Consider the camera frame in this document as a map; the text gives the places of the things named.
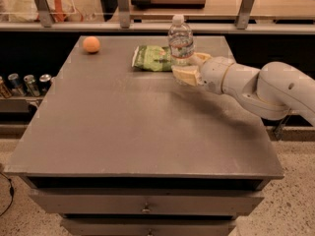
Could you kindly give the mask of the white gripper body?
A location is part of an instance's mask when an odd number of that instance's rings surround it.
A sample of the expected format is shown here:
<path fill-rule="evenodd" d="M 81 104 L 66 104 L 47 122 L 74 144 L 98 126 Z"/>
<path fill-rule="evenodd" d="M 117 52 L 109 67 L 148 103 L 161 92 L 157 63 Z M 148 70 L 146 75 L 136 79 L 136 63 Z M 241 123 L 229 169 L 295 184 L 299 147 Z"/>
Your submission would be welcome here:
<path fill-rule="evenodd" d="M 226 57 L 214 57 L 204 63 L 200 69 L 203 86 L 209 92 L 222 94 L 222 83 L 228 68 L 235 63 Z"/>

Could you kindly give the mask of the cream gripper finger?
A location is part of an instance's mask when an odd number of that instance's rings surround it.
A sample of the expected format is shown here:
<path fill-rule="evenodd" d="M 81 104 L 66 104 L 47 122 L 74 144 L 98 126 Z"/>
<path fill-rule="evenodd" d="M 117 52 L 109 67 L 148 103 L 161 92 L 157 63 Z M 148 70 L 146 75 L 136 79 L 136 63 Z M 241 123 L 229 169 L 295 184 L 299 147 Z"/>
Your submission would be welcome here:
<path fill-rule="evenodd" d="M 198 66 L 172 66 L 173 76 L 182 83 L 189 86 L 198 86 L 200 84 L 200 71 Z"/>
<path fill-rule="evenodd" d="M 191 65 L 202 66 L 206 61 L 210 60 L 212 56 L 208 53 L 195 52 L 190 58 Z"/>

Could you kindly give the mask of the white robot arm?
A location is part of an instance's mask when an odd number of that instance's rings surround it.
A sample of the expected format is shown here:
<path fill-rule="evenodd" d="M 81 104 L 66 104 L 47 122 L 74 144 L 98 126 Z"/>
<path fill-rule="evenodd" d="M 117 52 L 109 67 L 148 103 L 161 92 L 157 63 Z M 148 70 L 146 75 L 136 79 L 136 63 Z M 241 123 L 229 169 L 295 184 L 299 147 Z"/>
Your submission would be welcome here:
<path fill-rule="evenodd" d="M 315 126 L 315 80 L 286 63 L 270 62 L 257 69 L 222 56 L 203 60 L 193 55 L 186 66 L 171 69 L 178 81 L 227 94 L 264 119 L 281 120 L 293 112 Z"/>

